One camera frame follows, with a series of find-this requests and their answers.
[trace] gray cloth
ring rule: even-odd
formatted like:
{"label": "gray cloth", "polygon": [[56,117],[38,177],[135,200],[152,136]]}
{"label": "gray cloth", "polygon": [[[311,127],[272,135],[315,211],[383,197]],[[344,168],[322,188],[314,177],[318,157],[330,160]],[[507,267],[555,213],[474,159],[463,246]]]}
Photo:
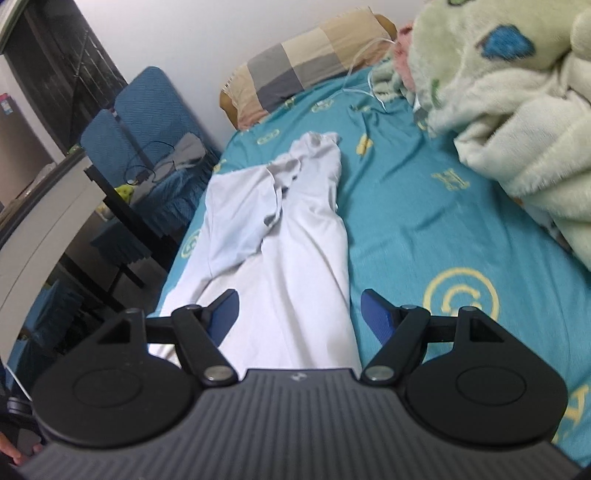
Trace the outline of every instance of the gray cloth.
{"label": "gray cloth", "polygon": [[192,133],[185,134],[174,146],[174,152],[154,166],[154,173],[138,185],[131,197],[131,205],[140,202],[154,187],[177,170],[194,167],[206,154],[199,138]]}

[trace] teal bedsheet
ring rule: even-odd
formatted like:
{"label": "teal bedsheet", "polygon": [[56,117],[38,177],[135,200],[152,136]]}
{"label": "teal bedsheet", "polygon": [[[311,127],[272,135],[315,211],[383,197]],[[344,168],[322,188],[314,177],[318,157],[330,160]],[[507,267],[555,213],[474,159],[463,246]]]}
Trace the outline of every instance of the teal bedsheet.
{"label": "teal bedsheet", "polygon": [[[348,85],[362,85],[366,75],[358,72]],[[380,348],[361,316],[364,289],[439,315],[474,304],[566,380],[571,399],[556,441],[573,459],[588,463],[591,275],[496,183],[461,165],[452,138],[429,139],[413,123],[406,100],[387,103],[384,112],[358,93],[330,97],[342,84],[320,84],[264,123],[236,133],[215,171],[268,163],[307,131],[337,132],[338,214],[348,233],[351,318],[362,363]],[[178,281],[203,214],[202,202],[160,302]]]}

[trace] gray ribbed surface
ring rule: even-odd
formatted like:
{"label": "gray ribbed surface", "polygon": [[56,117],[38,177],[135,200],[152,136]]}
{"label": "gray ribbed surface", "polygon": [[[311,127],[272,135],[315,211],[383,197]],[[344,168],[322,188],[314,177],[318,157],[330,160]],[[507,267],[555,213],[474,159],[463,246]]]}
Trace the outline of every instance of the gray ribbed surface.
{"label": "gray ribbed surface", "polygon": [[398,397],[349,371],[251,371],[209,390],[166,435],[111,452],[52,445],[22,468],[30,480],[558,480],[578,468],[549,444],[485,453],[418,428]]}

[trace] window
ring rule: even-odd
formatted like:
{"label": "window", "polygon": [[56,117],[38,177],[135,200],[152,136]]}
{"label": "window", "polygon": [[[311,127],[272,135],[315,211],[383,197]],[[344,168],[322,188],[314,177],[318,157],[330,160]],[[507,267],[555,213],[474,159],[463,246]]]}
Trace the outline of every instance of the window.
{"label": "window", "polygon": [[4,53],[64,153],[127,85],[74,0],[31,0]]}

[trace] metal screw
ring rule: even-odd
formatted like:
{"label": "metal screw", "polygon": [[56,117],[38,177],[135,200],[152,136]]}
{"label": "metal screw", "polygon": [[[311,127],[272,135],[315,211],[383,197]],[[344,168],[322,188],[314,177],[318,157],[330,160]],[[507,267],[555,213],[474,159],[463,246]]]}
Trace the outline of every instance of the metal screw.
{"label": "metal screw", "polygon": [[385,365],[374,365],[369,367],[364,374],[372,382],[384,382],[394,376],[394,370]]}
{"label": "metal screw", "polygon": [[232,378],[234,371],[226,365],[214,365],[207,367],[204,374],[210,382],[224,382]]}

